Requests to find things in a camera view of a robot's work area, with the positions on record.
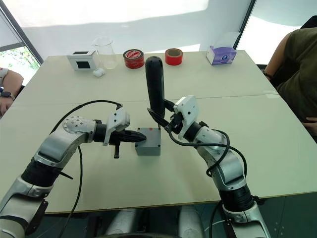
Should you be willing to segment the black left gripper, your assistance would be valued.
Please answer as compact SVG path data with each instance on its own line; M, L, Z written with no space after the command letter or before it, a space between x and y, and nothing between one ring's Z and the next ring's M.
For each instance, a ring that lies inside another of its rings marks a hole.
M114 146L114 158L119 158L119 147L121 142L136 143L146 140L146 136L137 131L114 131L109 139L108 144Z

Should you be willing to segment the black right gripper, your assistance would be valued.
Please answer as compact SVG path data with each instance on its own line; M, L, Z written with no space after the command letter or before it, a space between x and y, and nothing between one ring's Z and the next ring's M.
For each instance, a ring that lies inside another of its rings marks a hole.
M167 99L164 100L164 107L169 110L170 112L174 112L174 103L172 101L169 101ZM166 121L164 117L162 117L160 114L156 113L150 108L147 108L150 116L153 118L153 120L163 128L166 127L167 132L174 132L175 134L179 134L181 129L183 128L183 115L178 112L174 113L170 117L170 122Z

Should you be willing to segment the bare hand with smartwatch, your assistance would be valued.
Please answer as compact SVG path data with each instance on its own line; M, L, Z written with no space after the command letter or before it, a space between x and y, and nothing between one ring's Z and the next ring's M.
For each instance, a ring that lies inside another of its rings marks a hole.
M9 98L0 98L0 117L2 118L7 110L11 107L13 100Z

